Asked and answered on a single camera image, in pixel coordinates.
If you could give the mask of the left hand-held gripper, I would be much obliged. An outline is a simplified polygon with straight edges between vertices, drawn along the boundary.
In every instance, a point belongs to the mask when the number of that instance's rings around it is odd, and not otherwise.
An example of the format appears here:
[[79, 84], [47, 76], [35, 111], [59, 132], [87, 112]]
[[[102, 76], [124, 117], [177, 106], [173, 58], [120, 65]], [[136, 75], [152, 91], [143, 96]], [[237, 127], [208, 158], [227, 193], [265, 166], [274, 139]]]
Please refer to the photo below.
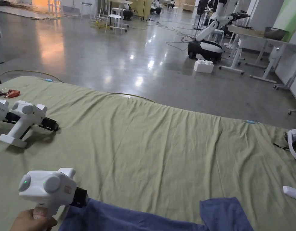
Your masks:
[[20, 181], [19, 196], [36, 203], [33, 217], [51, 218], [61, 206], [85, 207], [88, 203], [87, 190], [79, 188], [73, 168], [58, 171], [29, 171]]

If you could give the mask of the person's left hand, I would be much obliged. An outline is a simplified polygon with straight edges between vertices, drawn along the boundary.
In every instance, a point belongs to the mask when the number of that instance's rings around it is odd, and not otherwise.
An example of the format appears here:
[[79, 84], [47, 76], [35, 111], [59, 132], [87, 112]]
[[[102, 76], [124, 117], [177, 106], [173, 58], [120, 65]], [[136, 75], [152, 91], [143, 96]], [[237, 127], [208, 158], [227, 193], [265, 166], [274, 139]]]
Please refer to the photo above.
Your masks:
[[11, 231], [50, 231], [57, 226], [57, 220], [53, 217], [33, 218], [33, 209], [21, 211], [15, 218]]

